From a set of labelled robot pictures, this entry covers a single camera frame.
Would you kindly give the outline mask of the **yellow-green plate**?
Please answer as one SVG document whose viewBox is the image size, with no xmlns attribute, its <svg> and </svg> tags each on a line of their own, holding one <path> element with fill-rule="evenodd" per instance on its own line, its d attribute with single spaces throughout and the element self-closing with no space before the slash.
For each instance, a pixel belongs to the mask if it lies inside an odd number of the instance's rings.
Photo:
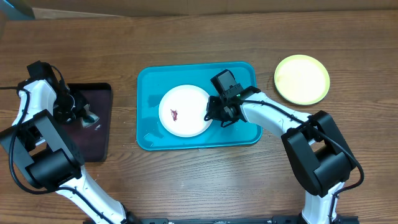
<svg viewBox="0 0 398 224">
<path fill-rule="evenodd" d="M 291 55 L 276 67 L 274 85 L 285 100 L 296 105 L 314 105 L 329 92 L 330 76 L 317 59 Z"/>
</svg>

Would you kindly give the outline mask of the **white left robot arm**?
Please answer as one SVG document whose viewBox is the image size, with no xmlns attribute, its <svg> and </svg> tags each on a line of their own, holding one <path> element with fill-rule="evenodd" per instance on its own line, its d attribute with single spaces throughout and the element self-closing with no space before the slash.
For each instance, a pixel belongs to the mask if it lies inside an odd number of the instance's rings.
<svg viewBox="0 0 398 224">
<path fill-rule="evenodd" d="M 33 195 L 55 192 L 94 223 L 139 223 L 89 175 L 79 148 L 52 115 L 57 94 L 45 80 L 15 86 L 21 103 L 11 127 L 1 131 L 14 182 Z"/>
</svg>

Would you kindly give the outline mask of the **green and yellow sponge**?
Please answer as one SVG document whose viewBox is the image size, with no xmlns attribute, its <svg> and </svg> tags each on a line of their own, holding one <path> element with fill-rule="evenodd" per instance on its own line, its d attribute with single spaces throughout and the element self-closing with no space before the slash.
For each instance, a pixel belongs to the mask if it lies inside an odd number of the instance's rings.
<svg viewBox="0 0 398 224">
<path fill-rule="evenodd" d="M 90 106 L 85 105 L 81 115 L 81 124 L 84 128 L 88 128 L 95 124 L 100 118 L 90 111 Z"/>
</svg>

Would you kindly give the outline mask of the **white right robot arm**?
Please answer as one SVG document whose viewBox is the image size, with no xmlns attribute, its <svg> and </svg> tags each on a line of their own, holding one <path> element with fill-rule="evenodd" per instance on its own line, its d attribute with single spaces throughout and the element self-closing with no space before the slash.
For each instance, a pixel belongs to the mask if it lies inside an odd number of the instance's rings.
<svg viewBox="0 0 398 224">
<path fill-rule="evenodd" d="M 205 120 L 227 127 L 239 120 L 256 124 L 281 138 L 294 176 L 305 189 L 302 223 L 341 223 L 336 214 L 339 194 L 358 168 L 342 133 L 324 111 L 301 113 L 271 100 L 250 86 L 239 92 L 210 96 Z"/>
</svg>

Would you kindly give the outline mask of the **white plate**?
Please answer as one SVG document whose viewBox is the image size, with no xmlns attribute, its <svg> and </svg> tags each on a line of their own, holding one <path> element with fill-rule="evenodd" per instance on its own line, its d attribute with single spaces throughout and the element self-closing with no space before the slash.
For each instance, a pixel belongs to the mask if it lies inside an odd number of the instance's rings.
<svg viewBox="0 0 398 224">
<path fill-rule="evenodd" d="M 194 85 L 169 90 L 159 104 L 159 119 L 174 136 L 190 138 L 205 132 L 212 120 L 205 121 L 209 94 Z"/>
</svg>

